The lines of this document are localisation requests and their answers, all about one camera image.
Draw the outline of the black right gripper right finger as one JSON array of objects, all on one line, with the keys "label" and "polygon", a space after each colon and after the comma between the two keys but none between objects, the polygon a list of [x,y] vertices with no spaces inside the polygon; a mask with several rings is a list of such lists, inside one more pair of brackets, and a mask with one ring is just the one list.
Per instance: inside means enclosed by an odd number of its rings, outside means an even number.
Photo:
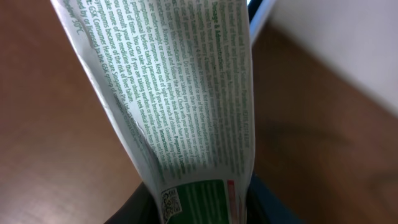
[{"label": "black right gripper right finger", "polygon": [[247,224],[303,224],[256,174],[251,177],[246,207]]}]

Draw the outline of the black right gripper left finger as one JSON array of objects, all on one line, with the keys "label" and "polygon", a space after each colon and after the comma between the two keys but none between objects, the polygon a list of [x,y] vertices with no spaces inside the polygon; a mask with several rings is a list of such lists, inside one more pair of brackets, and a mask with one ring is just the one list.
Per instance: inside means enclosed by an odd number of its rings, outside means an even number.
[{"label": "black right gripper left finger", "polygon": [[146,185],[141,183],[104,224],[161,224],[154,198]]}]

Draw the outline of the white green toothpaste box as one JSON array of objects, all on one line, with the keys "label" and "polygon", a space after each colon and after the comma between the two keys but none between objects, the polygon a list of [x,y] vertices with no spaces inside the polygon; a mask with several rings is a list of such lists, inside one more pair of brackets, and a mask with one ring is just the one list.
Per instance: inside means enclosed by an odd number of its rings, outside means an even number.
[{"label": "white green toothpaste box", "polygon": [[245,223],[254,167],[242,0],[52,0],[162,223]]}]

